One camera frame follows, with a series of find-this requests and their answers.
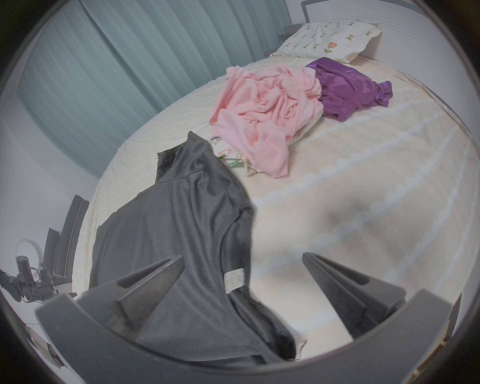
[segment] white care label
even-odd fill
[[[228,295],[231,291],[243,287],[245,284],[245,274],[243,268],[235,269],[225,273],[225,293]]]

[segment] white headboard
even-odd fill
[[[378,25],[382,33],[361,55],[423,83],[460,117],[480,143],[480,98],[454,48],[413,2],[307,0],[302,8],[307,22],[355,18]]]

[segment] purple garment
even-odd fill
[[[356,69],[327,57],[311,62],[307,67],[315,69],[322,85],[319,100],[324,105],[324,116],[332,116],[338,121],[345,121],[358,108],[387,107],[388,99],[393,96],[391,82],[377,84]]]

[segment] beige bed sheet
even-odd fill
[[[270,57],[300,68],[310,59]],[[403,286],[407,299],[427,288],[453,303],[480,247],[478,151],[463,124],[428,90],[402,73],[358,57],[351,66],[390,80],[387,108],[321,118],[290,148],[289,176],[234,171],[256,209],[252,295],[289,327],[301,358],[351,341],[301,263],[319,253]],[[210,139],[210,118],[224,77],[178,100],[119,149],[100,179],[78,240],[73,288],[88,289],[96,229],[155,180],[156,154],[193,131]]]

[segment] curtain fold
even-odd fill
[[[227,67],[265,58],[289,24],[283,0],[71,0],[17,93],[48,138],[100,177],[143,124]]]

